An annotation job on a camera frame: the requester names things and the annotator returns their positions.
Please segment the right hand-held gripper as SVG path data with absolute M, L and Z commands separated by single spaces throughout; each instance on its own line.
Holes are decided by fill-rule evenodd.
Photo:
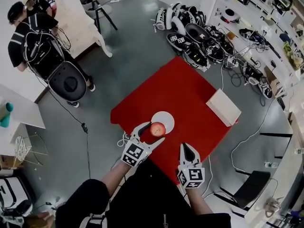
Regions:
M 205 181 L 205 168 L 200 162 L 200 154 L 188 143 L 180 145 L 180 164 L 178 180 L 185 189 L 198 188 Z

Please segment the red apple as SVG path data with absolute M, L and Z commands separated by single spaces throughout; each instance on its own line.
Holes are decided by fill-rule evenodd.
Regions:
M 154 122 L 150 126 L 150 133 L 154 137 L 162 137 L 166 134 L 166 127 L 160 122 Z

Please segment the white round plate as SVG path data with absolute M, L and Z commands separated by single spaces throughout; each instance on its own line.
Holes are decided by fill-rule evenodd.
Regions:
M 175 121 L 173 116 L 166 112 L 166 111 L 160 111 L 153 115 L 151 119 L 151 123 L 157 123 L 158 125 L 163 125 L 163 134 L 169 134 L 175 125 Z

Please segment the person's right forearm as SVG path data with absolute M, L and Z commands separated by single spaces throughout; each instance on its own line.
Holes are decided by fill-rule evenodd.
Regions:
M 196 215 L 212 214 L 213 211 L 207 205 L 198 189 L 186 189 L 186 193 L 190 202 L 190 206 Z

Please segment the person's left forearm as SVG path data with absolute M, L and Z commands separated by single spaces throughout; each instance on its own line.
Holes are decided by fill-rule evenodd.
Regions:
M 119 160 L 118 163 L 101 179 L 101 182 L 106 185 L 110 198 L 114 195 L 120 182 L 132 166 Z

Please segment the person's black clothing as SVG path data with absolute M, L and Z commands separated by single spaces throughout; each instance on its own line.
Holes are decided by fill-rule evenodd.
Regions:
M 227 213 L 196 215 L 189 199 L 150 160 L 110 198 L 101 180 L 83 182 L 56 212 L 56 228 L 231 228 Z

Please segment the black chair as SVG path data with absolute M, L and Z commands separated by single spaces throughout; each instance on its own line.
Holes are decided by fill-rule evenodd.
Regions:
M 230 196 L 230 199 L 225 197 L 221 199 L 237 208 L 248 211 L 248 204 L 255 201 L 270 182 L 271 173 L 267 171 L 253 171 L 252 173 L 236 172 L 244 175 L 248 174 L 248 178 L 234 194 L 220 187 L 225 194 Z

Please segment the white counter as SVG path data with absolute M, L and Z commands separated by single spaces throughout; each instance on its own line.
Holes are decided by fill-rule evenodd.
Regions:
M 272 180 L 245 214 L 245 221 L 249 228 L 263 228 L 268 221 L 275 218 L 275 214 L 270 215 L 265 210 L 267 201 L 274 198 L 283 203 L 295 185 L 296 179 L 303 172 L 304 154 L 296 154 L 295 150 L 304 148 L 304 133 L 300 127 L 301 122 L 297 120 L 294 113 L 291 113 L 290 120 L 293 135 L 283 158 Z

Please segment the pile of black white gear bags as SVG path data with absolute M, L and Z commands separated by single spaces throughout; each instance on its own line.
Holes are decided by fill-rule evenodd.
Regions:
M 177 2 L 160 8 L 153 26 L 155 30 L 170 30 L 169 44 L 196 69 L 205 72 L 211 62 L 225 68 L 238 67 L 237 54 L 228 36 L 206 24 L 205 14 L 194 6 Z

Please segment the white side table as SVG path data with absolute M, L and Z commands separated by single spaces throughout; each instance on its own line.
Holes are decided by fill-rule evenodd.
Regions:
M 8 126 L 0 122 L 0 155 L 15 155 L 15 139 L 27 135 L 26 125 L 45 128 L 39 107 L 36 103 L 20 96 L 0 84 L 0 108 L 10 103 L 13 110 L 9 115 Z

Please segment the white ornate dresser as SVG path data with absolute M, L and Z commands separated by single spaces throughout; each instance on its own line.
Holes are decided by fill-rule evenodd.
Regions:
M 103 36 L 98 32 L 94 20 L 86 14 L 80 0 L 55 0 L 55 2 L 57 5 L 55 19 L 70 40 L 70 53 L 73 57 L 79 56 L 94 43 L 101 47 L 106 56 L 113 56 Z

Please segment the black legged stool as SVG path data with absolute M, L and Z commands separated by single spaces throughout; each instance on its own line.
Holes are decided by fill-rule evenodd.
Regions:
M 105 17 L 115 30 L 118 30 L 117 26 L 114 24 L 109 14 L 112 12 L 112 7 L 110 5 L 101 5 L 99 1 L 94 0 L 90 3 L 82 5 L 86 14 L 94 20 L 95 26 L 98 32 L 101 34 L 100 19 Z

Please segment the cardboard box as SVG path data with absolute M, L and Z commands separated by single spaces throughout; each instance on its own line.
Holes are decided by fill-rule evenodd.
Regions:
M 3 170 L 17 170 L 24 167 L 15 156 L 0 155 L 0 168 Z

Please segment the white hard case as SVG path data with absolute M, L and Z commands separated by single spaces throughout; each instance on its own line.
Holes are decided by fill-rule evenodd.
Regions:
M 23 228 L 33 210 L 33 199 L 22 178 L 0 177 L 0 227 Z

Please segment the white shelving unit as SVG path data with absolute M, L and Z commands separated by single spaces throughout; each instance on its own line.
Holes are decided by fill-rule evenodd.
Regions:
M 298 36 L 291 24 L 276 9 L 261 0 L 214 0 L 212 5 L 209 23 L 235 34 L 233 45 L 247 62 L 260 64 L 260 70 L 268 67 L 284 90 L 295 88 L 297 84 L 304 85 L 304 62 L 300 69 L 293 69 L 285 55 L 284 42 L 280 35 L 286 34 L 290 38 L 292 50 L 299 52 L 303 60 L 304 39 Z M 222 12 L 226 8 L 240 16 L 239 23 L 225 20 Z M 269 48 L 259 48 L 256 42 L 245 40 L 239 33 L 240 29 L 255 31 L 268 42 Z

